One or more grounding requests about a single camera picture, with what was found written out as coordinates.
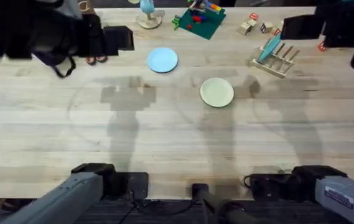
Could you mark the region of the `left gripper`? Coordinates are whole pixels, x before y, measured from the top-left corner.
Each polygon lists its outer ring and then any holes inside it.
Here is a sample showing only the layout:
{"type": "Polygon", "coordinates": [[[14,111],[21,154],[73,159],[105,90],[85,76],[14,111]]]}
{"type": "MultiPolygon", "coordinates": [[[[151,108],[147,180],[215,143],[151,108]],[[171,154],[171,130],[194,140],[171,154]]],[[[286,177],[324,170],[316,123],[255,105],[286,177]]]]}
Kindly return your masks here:
{"type": "Polygon", "coordinates": [[[82,56],[87,57],[87,64],[94,66],[96,61],[105,63],[105,41],[100,18],[96,14],[84,14],[85,25],[82,56]]]}

